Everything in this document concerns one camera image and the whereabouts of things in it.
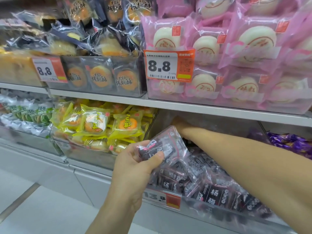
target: white floor tile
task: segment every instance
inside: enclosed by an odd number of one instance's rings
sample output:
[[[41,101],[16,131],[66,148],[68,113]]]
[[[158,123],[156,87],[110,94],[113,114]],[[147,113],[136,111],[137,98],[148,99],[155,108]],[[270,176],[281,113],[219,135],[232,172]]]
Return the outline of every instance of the white floor tile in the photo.
[[[158,234],[158,232],[154,232],[133,223],[131,224],[128,234]]]
[[[32,185],[33,182],[0,170],[0,213]]]
[[[41,186],[0,224],[0,233],[84,234],[97,212]]]

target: person's right hand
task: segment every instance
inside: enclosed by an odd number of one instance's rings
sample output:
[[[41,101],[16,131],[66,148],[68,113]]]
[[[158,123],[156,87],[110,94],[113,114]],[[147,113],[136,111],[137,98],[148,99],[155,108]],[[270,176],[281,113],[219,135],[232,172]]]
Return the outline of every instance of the person's right hand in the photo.
[[[191,124],[189,124],[179,116],[175,117],[172,120],[171,125],[175,126],[181,137],[186,139],[188,139],[188,129],[193,128]]]

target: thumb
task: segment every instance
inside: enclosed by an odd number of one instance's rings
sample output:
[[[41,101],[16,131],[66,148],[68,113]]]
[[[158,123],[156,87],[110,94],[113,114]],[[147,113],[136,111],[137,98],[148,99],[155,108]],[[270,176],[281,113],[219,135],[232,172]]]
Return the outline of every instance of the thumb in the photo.
[[[143,163],[144,166],[147,167],[149,173],[151,173],[153,169],[157,168],[163,162],[164,158],[165,154],[162,151],[160,151],[156,153],[153,157],[151,157],[149,160],[143,161],[141,163]]]

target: pink package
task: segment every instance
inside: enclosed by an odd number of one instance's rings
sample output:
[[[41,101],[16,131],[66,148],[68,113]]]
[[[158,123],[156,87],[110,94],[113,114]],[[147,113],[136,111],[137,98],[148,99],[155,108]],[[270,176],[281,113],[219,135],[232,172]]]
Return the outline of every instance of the pink package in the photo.
[[[225,41],[219,68],[235,65],[273,73],[287,50],[283,44],[297,32],[305,15],[297,12],[283,17],[244,16],[237,5]]]
[[[300,0],[241,0],[248,16],[275,16],[296,12]]]
[[[224,69],[220,70],[216,66],[195,66],[192,82],[185,85],[183,94],[185,101],[211,105],[218,97],[223,82]]]
[[[156,16],[141,16],[146,49],[156,51],[186,50],[186,37],[194,20],[176,17],[158,19]]]
[[[156,0],[160,18],[187,17],[195,10],[195,0]]]
[[[260,104],[279,81],[281,73],[272,75],[259,69],[229,67],[216,103],[234,108],[262,110]]]
[[[200,66],[217,64],[221,60],[227,28],[193,26],[187,38],[187,47],[195,48],[195,63]]]
[[[147,79],[147,92],[149,98],[181,101],[185,83],[176,80]]]
[[[284,64],[289,69],[312,70],[312,14],[309,15],[297,33],[287,41],[289,48]]]
[[[196,19],[202,26],[231,19],[234,10],[235,0],[196,0]]]
[[[300,71],[283,72],[263,103],[265,110],[290,114],[304,114],[311,105],[311,74]]]

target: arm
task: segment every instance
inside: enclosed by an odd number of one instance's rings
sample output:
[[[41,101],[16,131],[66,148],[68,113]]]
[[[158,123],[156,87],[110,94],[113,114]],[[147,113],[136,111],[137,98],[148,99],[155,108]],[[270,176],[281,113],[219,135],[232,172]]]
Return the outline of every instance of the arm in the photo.
[[[258,141],[196,128],[180,118],[173,125],[295,231],[311,233],[311,160]]]
[[[139,144],[148,145],[149,141]],[[138,162],[130,144],[116,158],[112,182],[103,206],[85,234],[127,234],[153,169],[164,159],[158,152],[148,161]]]

